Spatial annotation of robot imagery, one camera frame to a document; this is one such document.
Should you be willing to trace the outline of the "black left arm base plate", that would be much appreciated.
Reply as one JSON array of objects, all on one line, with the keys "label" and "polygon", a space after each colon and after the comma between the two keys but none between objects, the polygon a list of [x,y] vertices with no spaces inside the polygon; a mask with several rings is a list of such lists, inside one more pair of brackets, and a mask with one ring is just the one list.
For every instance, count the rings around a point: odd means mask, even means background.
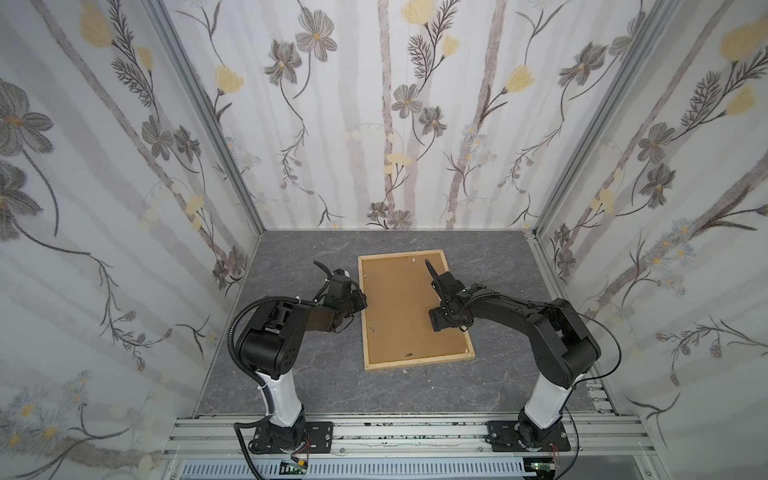
[{"label": "black left arm base plate", "polygon": [[246,448],[257,455],[327,454],[331,451],[333,428],[332,422],[298,422],[293,427],[280,427],[264,420],[253,427]]}]

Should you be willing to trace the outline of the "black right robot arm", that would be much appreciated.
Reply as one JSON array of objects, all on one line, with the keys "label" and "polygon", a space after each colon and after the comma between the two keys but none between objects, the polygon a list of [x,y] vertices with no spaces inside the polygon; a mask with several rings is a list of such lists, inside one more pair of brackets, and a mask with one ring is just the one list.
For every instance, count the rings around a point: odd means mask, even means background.
[{"label": "black right robot arm", "polygon": [[521,421],[545,430],[562,417],[574,385],[601,356],[598,342],[571,304],[523,300],[484,285],[465,286],[450,272],[437,273],[425,262],[439,305],[429,311],[433,330],[468,330],[477,320],[488,320],[528,338],[539,377],[521,412]]}]

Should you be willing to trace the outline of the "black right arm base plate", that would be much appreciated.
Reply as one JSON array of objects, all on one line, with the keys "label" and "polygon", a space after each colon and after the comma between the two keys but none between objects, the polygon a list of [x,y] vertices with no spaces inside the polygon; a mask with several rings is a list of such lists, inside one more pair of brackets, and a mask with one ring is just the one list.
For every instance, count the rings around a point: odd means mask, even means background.
[{"label": "black right arm base plate", "polygon": [[556,453],[572,450],[561,421],[556,421],[547,429],[541,429],[529,420],[489,421],[487,429],[485,442],[495,453]]}]

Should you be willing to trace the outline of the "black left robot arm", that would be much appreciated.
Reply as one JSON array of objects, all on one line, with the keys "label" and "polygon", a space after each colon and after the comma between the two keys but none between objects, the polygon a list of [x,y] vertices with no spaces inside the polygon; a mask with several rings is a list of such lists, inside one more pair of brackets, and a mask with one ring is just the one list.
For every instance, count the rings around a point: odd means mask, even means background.
[{"label": "black left robot arm", "polygon": [[358,283],[347,271],[336,269],[310,300],[266,296],[234,315],[226,335],[227,352],[237,368],[257,383],[271,425],[293,429],[303,421],[304,406],[292,370],[305,334],[340,333],[366,307]]}]

